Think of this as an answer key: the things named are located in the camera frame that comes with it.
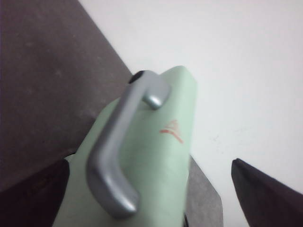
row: printed logo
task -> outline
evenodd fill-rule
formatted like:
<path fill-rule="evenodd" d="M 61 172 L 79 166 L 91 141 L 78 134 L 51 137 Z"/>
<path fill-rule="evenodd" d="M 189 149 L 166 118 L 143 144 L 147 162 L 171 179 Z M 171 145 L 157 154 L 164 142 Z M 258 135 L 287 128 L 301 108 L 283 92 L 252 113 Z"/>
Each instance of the printed logo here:
<path fill-rule="evenodd" d="M 164 129 L 160 130 L 160 133 L 168 133 L 173 135 L 180 143 L 183 143 L 181 139 L 181 133 L 179 130 L 179 124 L 177 120 L 170 121 L 167 125 L 165 125 Z"/>

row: white floor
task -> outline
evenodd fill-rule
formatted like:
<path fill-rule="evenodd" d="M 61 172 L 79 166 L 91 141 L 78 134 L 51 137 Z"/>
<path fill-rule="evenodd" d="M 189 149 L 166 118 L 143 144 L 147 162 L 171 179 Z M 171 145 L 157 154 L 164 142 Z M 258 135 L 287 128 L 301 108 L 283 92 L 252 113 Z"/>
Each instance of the white floor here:
<path fill-rule="evenodd" d="M 80 0 L 132 73 L 185 65 L 197 79 L 192 155 L 248 226 L 231 179 L 239 157 L 303 193 L 303 2 Z"/>

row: carrying handle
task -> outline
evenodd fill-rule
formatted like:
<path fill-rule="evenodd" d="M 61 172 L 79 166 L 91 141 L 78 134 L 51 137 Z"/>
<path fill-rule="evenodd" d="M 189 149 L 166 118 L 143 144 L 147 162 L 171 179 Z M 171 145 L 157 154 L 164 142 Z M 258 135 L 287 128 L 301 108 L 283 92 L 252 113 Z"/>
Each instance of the carrying handle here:
<path fill-rule="evenodd" d="M 136 73 L 90 152 L 86 166 L 88 186 L 99 204 L 116 219 L 135 214 L 140 199 L 119 164 L 119 150 L 127 129 L 141 100 L 156 110 L 169 93 L 170 85 L 156 73 Z"/>

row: mint green case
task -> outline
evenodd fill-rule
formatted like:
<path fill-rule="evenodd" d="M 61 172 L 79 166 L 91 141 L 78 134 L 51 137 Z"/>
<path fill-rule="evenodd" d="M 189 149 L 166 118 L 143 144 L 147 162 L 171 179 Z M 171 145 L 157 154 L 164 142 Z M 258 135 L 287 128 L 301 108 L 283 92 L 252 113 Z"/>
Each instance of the mint green case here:
<path fill-rule="evenodd" d="M 102 110 L 77 153 L 70 158 L 70 178 L 54 227 L 181 227 L 186 200 L 196 81 L 185 67 L 161 76 L 171 94 L 158 110 L 142 102 L 120 151 L 121 168 L 140 193 L 139 211 L 115 220 L 92 196 L 85 165 L 94 141 L 117 100 Z"/>

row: gray metal handle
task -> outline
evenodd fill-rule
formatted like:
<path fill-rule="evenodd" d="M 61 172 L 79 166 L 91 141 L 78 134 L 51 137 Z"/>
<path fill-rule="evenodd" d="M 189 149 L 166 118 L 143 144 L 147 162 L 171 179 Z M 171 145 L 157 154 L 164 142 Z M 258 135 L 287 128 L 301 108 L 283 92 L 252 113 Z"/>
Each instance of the gray metal handle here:
<path fill-rule="evenodd" d="M 170 93 L 169 84 L 152 71 L 140 71 L 129 82 L 89 155 L 86 174 L 92 194 L 114 218 L 137 212 L 139 193 L 119 164 L 119 150 L 141 100 L 160 108 Z"/>

